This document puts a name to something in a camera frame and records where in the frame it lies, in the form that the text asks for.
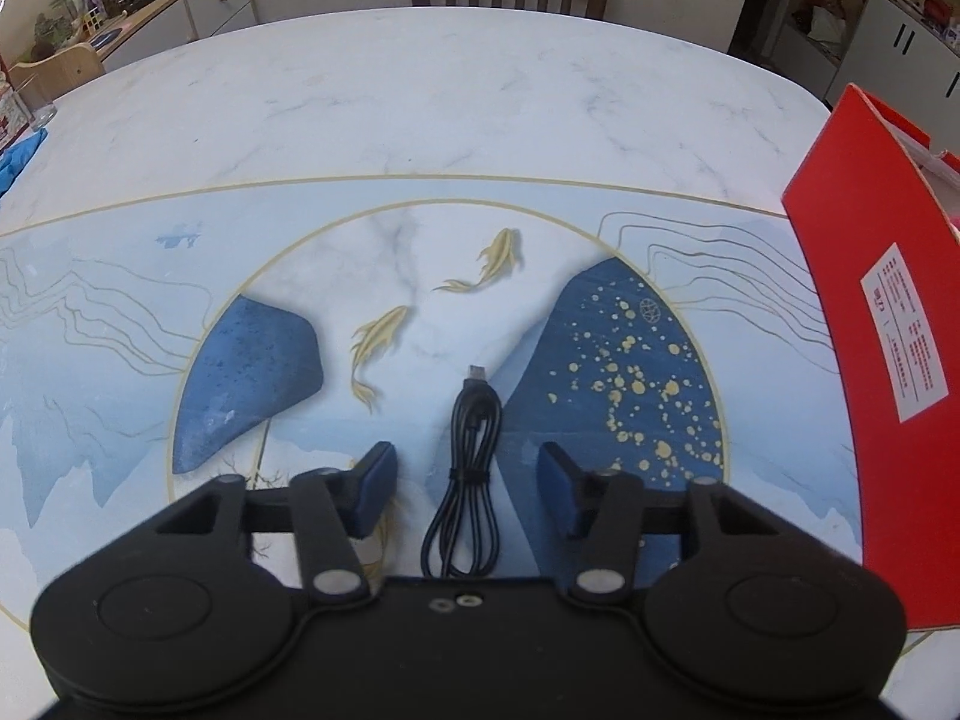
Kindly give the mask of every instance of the white marble tabletop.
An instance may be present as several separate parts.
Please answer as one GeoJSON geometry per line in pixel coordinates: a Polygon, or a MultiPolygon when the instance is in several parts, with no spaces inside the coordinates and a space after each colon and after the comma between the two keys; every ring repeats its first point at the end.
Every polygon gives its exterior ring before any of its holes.
{"type": "Polygon", "coordinates": [[[203,40],[58,101],[0,232],[121,202],[348,175],[600,183],[780,211],[827,110],[791,81],[625,26],[421,8],[203,40]]]}

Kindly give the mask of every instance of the cable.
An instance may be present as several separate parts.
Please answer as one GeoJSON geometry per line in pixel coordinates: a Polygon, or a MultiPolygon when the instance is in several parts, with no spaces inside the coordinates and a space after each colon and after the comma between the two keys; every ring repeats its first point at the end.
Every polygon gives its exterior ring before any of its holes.
{"type": "Polygon", "coordinates": [[[442,578],[484,577],[496,566],[500,531],[490,498],[490,466],[502,419],[503,405],[487,383],[483,368],[471,365],[450,416],[450,481],[421,546],[421,571],[426,577],[435,576],[430,569],[430,551],[438,537],[442,578]],[[469,519],[472,548],[466,571],[453,565],[464,517],[469,519]]]}

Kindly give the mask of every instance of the label sticker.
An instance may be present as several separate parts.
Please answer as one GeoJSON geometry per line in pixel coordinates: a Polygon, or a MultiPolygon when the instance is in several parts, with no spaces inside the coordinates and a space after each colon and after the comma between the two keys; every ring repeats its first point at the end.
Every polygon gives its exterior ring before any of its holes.
{"type": "Polygon", "coordinates": [[[860,281],[904,422],[947,397],[947,379],[923,303],[896,244],[860,281]]]}

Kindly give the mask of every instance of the fish print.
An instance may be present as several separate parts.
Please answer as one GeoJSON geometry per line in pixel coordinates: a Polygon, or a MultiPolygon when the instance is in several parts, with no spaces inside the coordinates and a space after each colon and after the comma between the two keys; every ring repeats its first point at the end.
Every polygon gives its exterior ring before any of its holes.
{"type": "Polygon", "coordinates": [[[517,233],[506,227],[496,234],[491,245],[480,252],[478,260],[487,258],[487,264],[480,271],[480,280],[476,284],[449,278],[436,290],[450,293],[469,293],[480,289],[484,284],[507,275],[517,264],[517,233]]]}
{"type": "Polygon", "coordinates": [[[394,342],[395,333],[407,317],[409,306],[397,306],[383,314],[379,319],[373,319],[373,322],[367,322],[362,327],[358,327],[353,334],[354,338],[360,337],[360,340],[350,348],[353,352],[353,366],[350,370],[350,391],[357,400],[361,401],[371,413],[373,412],[373,401],[376,400],[376,391],[363,382],[357,380],[357,368],[364,362],[373,357],[373,353],[379,348],[386,349],[394,342]]]}

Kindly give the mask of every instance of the glass cup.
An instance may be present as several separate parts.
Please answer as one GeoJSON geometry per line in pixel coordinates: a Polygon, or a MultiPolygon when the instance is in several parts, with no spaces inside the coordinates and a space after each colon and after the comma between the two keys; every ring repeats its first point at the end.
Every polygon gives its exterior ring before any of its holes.
{"type": "Polygon", "coordinates": [[[34,132],[45,127],[56,114],[56,105],[50,95],[43,89],[38,76],[30,76],[26,81],[14,86],[18,100],[30,122],[30,129],[34,132]]]}

